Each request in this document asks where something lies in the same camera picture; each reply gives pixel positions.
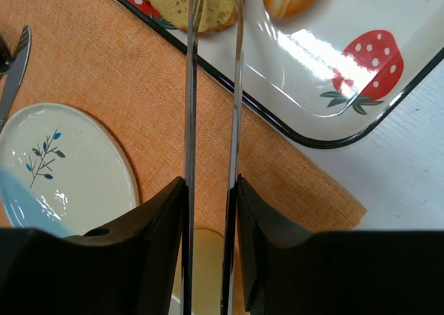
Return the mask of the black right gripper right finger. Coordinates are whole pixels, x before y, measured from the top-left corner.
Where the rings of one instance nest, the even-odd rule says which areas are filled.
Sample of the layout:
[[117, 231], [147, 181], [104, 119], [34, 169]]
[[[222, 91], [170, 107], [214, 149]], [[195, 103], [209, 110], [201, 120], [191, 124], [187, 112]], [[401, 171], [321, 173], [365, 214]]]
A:
[[310, 232], [238, 179], [251, 314], [442, 314], [441, 231]]

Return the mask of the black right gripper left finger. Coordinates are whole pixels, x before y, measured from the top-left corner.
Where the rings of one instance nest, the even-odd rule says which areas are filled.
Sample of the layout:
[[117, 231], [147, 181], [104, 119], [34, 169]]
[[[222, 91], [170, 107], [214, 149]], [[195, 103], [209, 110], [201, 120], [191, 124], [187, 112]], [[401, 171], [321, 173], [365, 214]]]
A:
[[184, 180], [85, 235], [1, 230], [2, 314], [167, 314]]

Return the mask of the brown bread slice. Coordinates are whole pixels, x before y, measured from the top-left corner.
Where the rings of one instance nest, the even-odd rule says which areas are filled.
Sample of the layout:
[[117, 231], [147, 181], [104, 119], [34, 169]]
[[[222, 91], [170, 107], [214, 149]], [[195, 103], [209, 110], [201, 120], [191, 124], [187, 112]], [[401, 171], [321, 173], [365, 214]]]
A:
[[[176, 28], [188, 27], [189, 0], [147, 0]], [[237, 0], [204, 0], [199, 33], [223, 31], [237, 23]]]

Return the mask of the metal serving tongs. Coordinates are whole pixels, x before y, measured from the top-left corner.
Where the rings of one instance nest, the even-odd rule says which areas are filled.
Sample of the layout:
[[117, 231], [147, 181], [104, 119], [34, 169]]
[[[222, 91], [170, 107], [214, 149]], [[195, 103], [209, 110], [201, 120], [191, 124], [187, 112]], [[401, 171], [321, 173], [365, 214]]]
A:
[[[180, 313], [191, 314], [192, 278], [194, 263], [194, 202], [196, 170], [196, 94], [198, 63], [198, 28], [203, 12], [204, 0], [189, 0], [185, 86], [185, 186], [187, 201], [182, 218], [182, 262]], [[228, 192], [225, 207], [225, 232], [221, 281], [220, 313], [232, 314], [234, 284], [234, 236], [237, 213], [237, 177], [239, 162], [239, 140], [241, 130], [241, 106], [243, 97], [244, 71], [244, 0], [236, 0], [237, 40], [234, 67], [234, 98], [232, 109], [232, 133], [230, 142], [230, 164]]]

